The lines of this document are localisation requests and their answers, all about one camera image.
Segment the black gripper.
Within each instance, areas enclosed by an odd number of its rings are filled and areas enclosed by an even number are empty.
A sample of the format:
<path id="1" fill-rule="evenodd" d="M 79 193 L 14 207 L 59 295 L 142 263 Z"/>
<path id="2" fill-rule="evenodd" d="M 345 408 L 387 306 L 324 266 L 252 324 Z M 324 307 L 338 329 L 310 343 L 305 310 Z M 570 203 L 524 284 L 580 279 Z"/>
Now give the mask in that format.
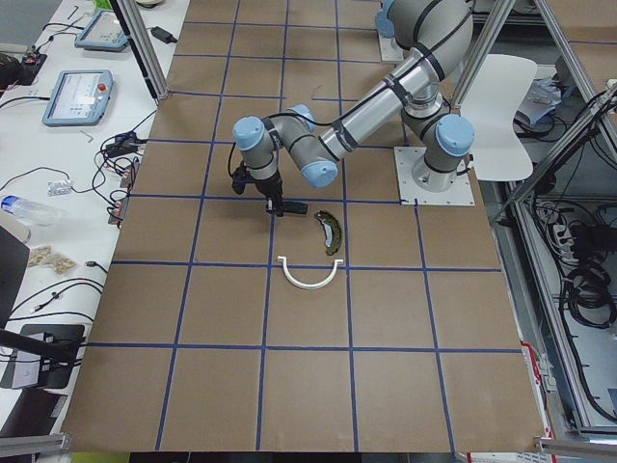
<path id="1" fill-rule="evenodd" d="M 282 179 L 280 177 L 269 177 L 257 179 L 255 187 L 266 199 L 266 211 L 275 213 L 278 217 L 283 217 L 284 208 L 282 207 Z"/>

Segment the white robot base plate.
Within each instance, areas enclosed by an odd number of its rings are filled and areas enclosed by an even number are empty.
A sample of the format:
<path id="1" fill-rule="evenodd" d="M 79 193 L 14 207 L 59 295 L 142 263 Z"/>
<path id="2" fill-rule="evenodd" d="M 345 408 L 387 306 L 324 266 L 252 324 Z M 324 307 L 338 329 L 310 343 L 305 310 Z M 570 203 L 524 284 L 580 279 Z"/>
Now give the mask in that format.
<path id="1" fill-rule="evenodd" d="M 464 161 L 450 173 L 437 173 L 425 164 L 422 147 L 393 149 L 400 203 L 403 205 L 475 206 Z"/>

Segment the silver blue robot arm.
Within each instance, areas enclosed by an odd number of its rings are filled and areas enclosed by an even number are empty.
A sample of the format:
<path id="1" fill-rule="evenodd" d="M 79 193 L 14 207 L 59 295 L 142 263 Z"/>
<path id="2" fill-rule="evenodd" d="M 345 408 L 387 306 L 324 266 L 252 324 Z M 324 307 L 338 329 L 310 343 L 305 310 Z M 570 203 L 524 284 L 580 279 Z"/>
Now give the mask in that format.
<path id="1" fill-rule="evenodd" d="M 238 120 L 232 136 L 242 161 L 229 174 L 236 194 L 252 184 L 264 196 L 268 213 L 304 214 L 304 205 L 283 198 L 276 154 L 286 150 L 306 182 L 323 188 L 336 179 L 338 162 L 394 115 L 400 115 L 425 146 L 413 167 L 415 183 L 433 192 L 449 187 L 475 133 L 467 119 L 443 108 L 439 85 L 469 48 L 472 3 L 386 1 L 376 17 L 392 27 L 407 58 L 352 108 L 327 123 L 321 134 L 315 134 L 317 123 L 304 104 L 264 118 Z"/>

